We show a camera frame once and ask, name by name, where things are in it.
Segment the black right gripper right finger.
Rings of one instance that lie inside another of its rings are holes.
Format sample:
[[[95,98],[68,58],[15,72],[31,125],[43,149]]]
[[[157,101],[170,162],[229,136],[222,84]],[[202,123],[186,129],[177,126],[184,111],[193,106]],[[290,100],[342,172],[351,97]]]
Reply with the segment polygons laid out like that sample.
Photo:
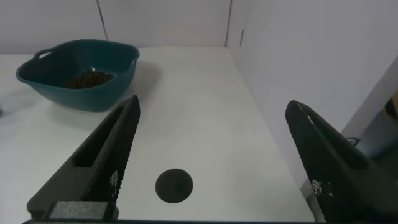
[[[326,222],[397,223],[397,179],[309,106],[290,101],[285,119]]]

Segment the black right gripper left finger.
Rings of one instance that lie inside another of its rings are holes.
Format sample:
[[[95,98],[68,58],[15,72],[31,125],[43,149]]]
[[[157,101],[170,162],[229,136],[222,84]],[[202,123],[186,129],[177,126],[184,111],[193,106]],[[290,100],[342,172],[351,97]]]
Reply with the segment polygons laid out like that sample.
[[[140,113],[136,95],[118,104],[28,201],[32,219],[58,201],[115,203]]]

